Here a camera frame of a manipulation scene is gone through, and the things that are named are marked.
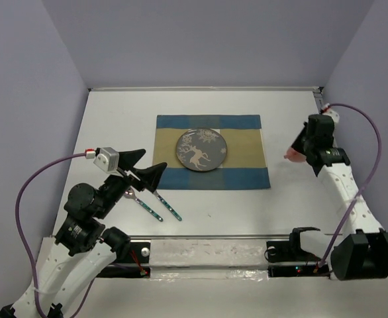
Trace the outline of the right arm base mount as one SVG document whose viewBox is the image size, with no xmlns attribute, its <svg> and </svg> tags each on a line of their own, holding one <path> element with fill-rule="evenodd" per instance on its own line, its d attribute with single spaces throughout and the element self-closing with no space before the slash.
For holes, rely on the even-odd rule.
<svg viewBox="0 0 388 318">
<path fill-rule="evenodd" d="M 329 278 L 332 274 L 327 264 L 318 267 L 319 257 L 301 250 L 289 239 L 267 241 L 264 257 L 270 278 Z"/>
</svg>

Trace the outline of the pink mug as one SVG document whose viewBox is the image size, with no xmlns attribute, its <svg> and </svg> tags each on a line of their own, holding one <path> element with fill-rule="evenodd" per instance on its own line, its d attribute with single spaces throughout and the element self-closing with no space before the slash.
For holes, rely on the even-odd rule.
<svg viewBox="0 0 388 318">
<path fill-rule="evenodd" d="M 300 152 L 297 152 L 293 148 L 288 148 L 287 152 L 284 155 L 284 159 L 290 161 L 290 162 L 305 162 L 306 157 L 301 154 Z"/>
</svg>

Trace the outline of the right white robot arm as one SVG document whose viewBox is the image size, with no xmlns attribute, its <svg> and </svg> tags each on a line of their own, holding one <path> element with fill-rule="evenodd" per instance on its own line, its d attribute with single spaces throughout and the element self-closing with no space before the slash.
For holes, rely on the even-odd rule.
<svg viewBox="0 0 388 318">
<path fill-rule="evenodd" d="M 294 228 L 287 252 L 301 260 L 308 254 L 317 267 L 327 265 L 338 280 L 388 277 L 388 232 L 370 211 L 352 173 L 350 159 L 334 145 L 337 118 L 310 115 L 292 148 L 306 158 L 332 202 L 340 222 L 332 237 L 315 227 Z"/>
</svg>

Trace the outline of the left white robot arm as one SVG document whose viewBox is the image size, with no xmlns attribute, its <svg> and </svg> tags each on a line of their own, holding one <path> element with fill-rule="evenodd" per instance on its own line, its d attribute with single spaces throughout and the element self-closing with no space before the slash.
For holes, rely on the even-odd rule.
<svg viewBox="0 0 388 318">
<path fill-rule="evenodd" d="M 130 247 L 130 237 L 116 227 L 106 228 L 100 221 L 130 188 L 157 193 L 167 164 L 161 162 L 137 169 L 135 165 L 145 153 L 144 149 L 126 152 L 117 152 L 110 147 L 87 149 L 57 159 L 29 177 L 15 202 L 15 221 L 30 261 L 32 281 L 17 301 L 0 310 L 0 317 L 63 317 L 79 293 L 91 289 L 103 269 L 127 256 L 137 259 Z M 35 177 L 74 158 L 92 160 L 108 176 L 98 188 L 80 183 L 70 189 L 64 205 L 66 218 L 54 235 L 45 263 L 39 266 L 23 233 L 21 199 Z"/>
</svg>

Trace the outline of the spoon with teal handle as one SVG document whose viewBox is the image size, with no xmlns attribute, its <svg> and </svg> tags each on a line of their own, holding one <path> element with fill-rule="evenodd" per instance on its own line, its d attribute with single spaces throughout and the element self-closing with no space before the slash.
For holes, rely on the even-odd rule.
<svg viewBox="0 0 388 318">
<path fill-rule="evenodd" d="M 135 192 L 132 188 L 129 188 L 124 192 L 124 197 L 126 199 L 131 199 L 135 201 L 139 206 L 141 206 L 144 210 L 146 210 L 151 216 L 153 216 L 159 222 L 164 221 L 164 219 L 159 214 L 157 214 L 152 208 L 150 208 L 145 202 L 143 202 L 135 195 Z"/>
</svg>

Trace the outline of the blue and tan placemat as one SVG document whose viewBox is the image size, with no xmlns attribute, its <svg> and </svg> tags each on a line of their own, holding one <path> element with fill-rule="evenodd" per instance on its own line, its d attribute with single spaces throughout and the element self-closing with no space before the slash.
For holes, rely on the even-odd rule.
<svg viewBox="0 0 388 318">
<path fill-rule="evenodd" d="M 212 147 L 222 136 L 217 168 L 187 168 L 192 146 Z M 251 190 L 270 188 L 259 115 L 159 115 L 153 163 L 167 163 L 159 189 Z"/>
</svg>

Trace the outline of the grey reindeer plate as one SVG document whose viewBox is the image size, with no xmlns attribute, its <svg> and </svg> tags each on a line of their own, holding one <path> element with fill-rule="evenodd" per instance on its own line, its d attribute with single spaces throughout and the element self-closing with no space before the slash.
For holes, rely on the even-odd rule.
<svg viewBox="0 0 388 318">
<path fill-rule="evenodd" d="M 190 129 L 179 137 L 175 152 L 185 168 L 195 172 L 210 172 L 222 166 L 228 146 L 219 130 Z"/>
</svg>

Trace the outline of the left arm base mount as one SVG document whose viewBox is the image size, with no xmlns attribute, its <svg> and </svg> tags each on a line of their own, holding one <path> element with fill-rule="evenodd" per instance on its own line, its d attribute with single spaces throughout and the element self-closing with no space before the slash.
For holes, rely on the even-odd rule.
<svg viewBox="0 0 388 318">
<path fill-rule="evenodd" d="M 119 256 L 97 275 L 98 278 L 150 278 L 151 240 L 135 238 L 130 242 L 130 250 Z"/>
</svg>

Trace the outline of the fork with teal handle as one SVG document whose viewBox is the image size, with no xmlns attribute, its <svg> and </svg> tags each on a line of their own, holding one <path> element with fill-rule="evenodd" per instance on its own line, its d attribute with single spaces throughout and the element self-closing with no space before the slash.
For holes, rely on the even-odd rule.
<svg viewBox="0 0 388 318">
<path fill-rule="evenodd" d="M 182 221 L 182 217 L 179 213 L 157 192 L 153 193 L 155 197 L 160 201 L 160 203 L 178 220 Z"/>
</svg>

